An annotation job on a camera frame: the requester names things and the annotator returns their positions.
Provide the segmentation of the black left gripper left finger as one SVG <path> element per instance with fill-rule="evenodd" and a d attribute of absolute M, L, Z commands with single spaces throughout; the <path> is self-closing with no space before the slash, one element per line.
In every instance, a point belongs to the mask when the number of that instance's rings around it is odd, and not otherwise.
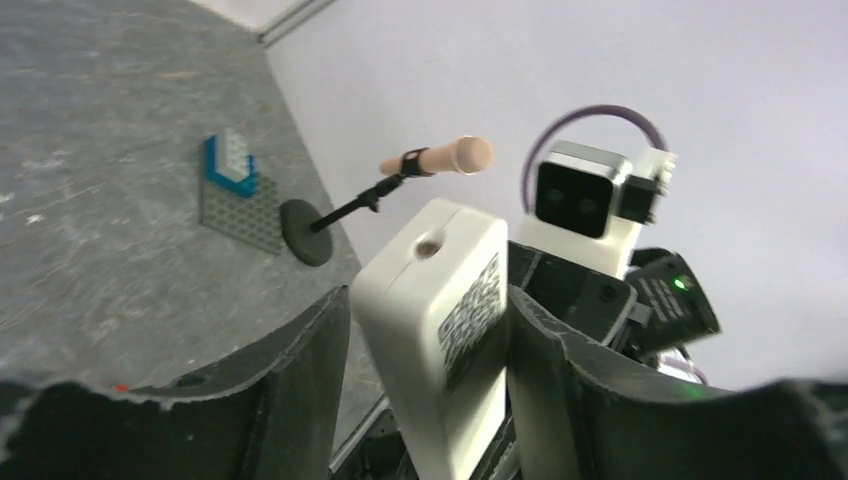
<path fill-rule="evenodd" d="M 348 290 L 163 387 L 1 375 L 5 479 L 325 479 Z"/>

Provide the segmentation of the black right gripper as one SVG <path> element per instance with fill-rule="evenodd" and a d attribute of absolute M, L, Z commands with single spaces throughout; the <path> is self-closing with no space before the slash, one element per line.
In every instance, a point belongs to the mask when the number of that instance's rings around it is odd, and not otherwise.
<path fill-rule="evenodd" d="M 661 248 L 634 251 L 622 280 L 511 242 L 509 283 L 552 316 L 641 363 L 721 332 L 684 258 Z"/>

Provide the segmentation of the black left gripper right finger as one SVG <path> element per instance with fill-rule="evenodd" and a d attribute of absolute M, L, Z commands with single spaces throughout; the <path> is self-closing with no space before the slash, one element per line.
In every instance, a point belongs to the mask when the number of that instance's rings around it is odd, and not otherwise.
<path fill-rule="evenodd" d="M 527 479 L 843 479 L 847 388 L 732 392 L 638 364 L 508 293 L 508 391 Z"/>

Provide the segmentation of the white remote control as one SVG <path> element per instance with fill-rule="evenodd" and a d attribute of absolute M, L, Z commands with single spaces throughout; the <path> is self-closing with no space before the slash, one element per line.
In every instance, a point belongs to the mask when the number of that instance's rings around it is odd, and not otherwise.
<path fill-rule="evenodd" d="M 468 479 L 505 416 L 507 225 L 426 204 L 356 275 L 350 302 L 422 479 Z"/>

